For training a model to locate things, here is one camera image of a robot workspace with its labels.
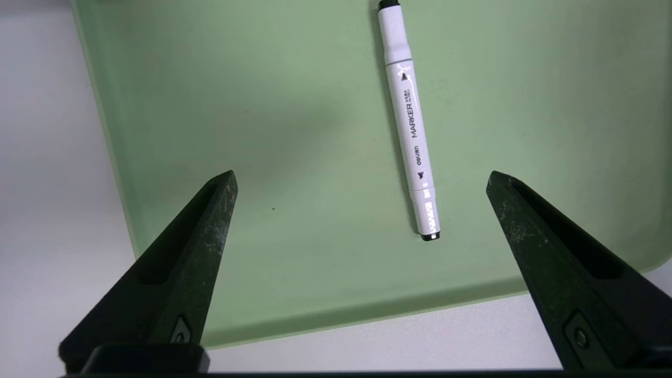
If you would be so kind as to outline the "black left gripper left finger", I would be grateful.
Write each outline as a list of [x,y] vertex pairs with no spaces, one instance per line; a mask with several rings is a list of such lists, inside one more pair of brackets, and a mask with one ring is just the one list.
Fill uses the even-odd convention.
[[58,347],[67,373],[204,373],[200,344],[237,200],[210,179]]

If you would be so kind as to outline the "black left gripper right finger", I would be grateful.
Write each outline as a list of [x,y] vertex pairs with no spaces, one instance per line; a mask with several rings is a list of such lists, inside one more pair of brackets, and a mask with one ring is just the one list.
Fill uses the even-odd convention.
[[670,370],[669,295],[516,177],[486,193],[564,369]]

